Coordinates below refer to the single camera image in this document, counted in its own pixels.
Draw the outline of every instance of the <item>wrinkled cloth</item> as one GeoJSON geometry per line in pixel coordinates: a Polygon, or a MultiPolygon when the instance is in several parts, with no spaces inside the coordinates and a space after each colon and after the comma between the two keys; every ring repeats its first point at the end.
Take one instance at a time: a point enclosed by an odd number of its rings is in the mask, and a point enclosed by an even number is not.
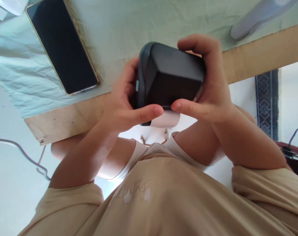
{"type": "Polygon", "coordinates": [[[298,176],[232,169],[230,191],[169,154],[138,161],[103,201],[94,184],[49,188],[19,236],[298,235],[298,176]]]}

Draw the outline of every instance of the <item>smartphone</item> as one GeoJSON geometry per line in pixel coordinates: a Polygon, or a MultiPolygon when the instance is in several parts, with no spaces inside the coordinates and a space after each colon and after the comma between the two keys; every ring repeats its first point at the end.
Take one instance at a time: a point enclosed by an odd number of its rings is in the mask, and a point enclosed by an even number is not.
{"type": "Polygon", "coordinates": [[[76,94],[100,85],[64,0],[34,3],[27,7],[26,13],[67,94],[76,94]]]}

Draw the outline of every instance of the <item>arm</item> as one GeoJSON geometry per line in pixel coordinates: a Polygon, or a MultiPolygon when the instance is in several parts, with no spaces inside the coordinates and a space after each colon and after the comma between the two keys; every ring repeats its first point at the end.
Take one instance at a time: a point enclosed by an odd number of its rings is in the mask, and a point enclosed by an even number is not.
{"type": "Polygon", "coordinates": [[[235,165],[290,169],[278,146],[232,104],[219,42],[194,34],[181,39],[178,48],[201,54],[207,75],[197,103],[179,99],[172,109],[211,123],[222,149],[235,165]]]}
{"type": "Polygon", "coordinates": [[[101,121],[66,155],[57,167],[50,188],[72,188],[90,183],[113,148],[118,134],[163,114],[163,108],[151,104],[133,110],[129,97],[138,59],[130,60],[114,85],[101,121]]]}
{"type": "Polygon", "coordinates": [[[290,169],[276,143],[237,108],[230,119],[213,123],[212,127],[225,154],[235,165],[251,169],[290,169]]]}

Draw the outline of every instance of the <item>hand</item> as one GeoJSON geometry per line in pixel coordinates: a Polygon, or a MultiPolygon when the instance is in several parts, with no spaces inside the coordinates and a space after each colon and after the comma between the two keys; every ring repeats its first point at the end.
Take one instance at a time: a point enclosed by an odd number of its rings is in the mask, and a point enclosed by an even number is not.
{"type": "Polygon", "coordinates": [[[178,41],[179,50],[201,54],[207,67],[203,91],[197,103],[178,99],[172,110],[209,123],[223,122],[234,112],[230,91],[223,70],[220,43],[204,35],[192,34],[178,41]]]}
{"type": "Polygon", "coordinates": [[[127,131],[135,125],[151,121],[163,114],[163,108],[157,104],[136,110],[130,105],[129,98],[135,92],[133,82],[137,68],[138,58],[131,59],[125,65],[105,104],[104,115],[100,122],[113,132],[127,131]]]}

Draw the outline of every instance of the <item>fingernail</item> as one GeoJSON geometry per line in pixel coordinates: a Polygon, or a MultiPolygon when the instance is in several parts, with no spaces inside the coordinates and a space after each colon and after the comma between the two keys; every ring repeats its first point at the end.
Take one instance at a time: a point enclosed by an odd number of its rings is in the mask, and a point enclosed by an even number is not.
{"type": "Polygon", "coordinates": [[[153,112],[156,114],[156,115],[162,115],[162,111],[160,108],[158,107],[154,107],[153,108],[153,112]]]}
{"type": "Polygon", "coordinates": [[[176,109],[176,110],[179,109],[181,107],[181,105],[182,105],[181,103],[176,103],[174,105],[174,109],[176,109]]]}

